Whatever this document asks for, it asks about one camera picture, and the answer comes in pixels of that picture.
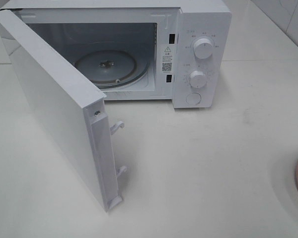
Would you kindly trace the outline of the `white round door button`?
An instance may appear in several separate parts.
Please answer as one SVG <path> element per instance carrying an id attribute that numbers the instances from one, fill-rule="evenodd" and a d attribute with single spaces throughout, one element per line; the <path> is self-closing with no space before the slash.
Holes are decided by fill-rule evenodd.
<path id="1" fill-rule="evenodd" d="M 191 93 L 186 97 L 186 102 L 190 105 L 198 105 L 201 102 L 201 95 L 199 93 Z"/>

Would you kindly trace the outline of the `white microwave door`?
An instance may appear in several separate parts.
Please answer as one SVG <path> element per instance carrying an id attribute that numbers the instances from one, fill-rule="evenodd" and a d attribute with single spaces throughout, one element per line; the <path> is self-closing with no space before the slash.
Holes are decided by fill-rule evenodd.
<path id="1" fill-rule="evenodd" d="M 0 37 L 36 118 L 105 211 L 122 201 L 105 94 L 10 10 L 0 11 Z"/>

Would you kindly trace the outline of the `glass microwave turntable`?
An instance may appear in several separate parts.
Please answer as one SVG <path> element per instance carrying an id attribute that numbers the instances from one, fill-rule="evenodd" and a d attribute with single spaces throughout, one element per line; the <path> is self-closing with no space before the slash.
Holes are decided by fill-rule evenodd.
<path id="1" fill-rule="evenodd" d="M 95 51 L 74 64 L 79 72 L 101 89 L 131 84 L 147 72 L 149 65 L 146 57 L 120 50 Z"/>

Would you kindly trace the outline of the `white warning label sticker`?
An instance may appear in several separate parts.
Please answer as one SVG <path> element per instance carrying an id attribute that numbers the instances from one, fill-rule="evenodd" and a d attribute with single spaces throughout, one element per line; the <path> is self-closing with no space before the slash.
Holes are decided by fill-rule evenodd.
<path id="1" fill-rule="evenodd" d="M 172 44 L 163 44 L 160 47 L 160 66 L 163 73 L 173 72 L 175 49 Z"/>

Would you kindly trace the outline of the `white microwave oven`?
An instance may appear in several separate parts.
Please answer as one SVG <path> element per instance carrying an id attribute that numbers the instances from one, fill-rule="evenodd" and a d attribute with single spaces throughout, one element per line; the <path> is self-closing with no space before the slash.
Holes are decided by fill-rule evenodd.
<path id="1" fill-rule="evenodd" d="M 232 17 L 221 0 L 10 0 L 1 10 L 12 11 L 74 67 L 95 51 L 146 57 L 149 68 L 137 81 L 108 89 L 94 85 L 104 100 L 171 100 L 175 108 L 211 106 Z M 207 59 L 194 55 L 192 44 L 200 37 L 214 42 Z M 175 49 L 172 73 L 161 71 L 163 44 Z M 202 88 L 189 84 L 195 70 L 207 77 Z M 201 95 L 198 105 L 186 102 L 191 93 Z"/>

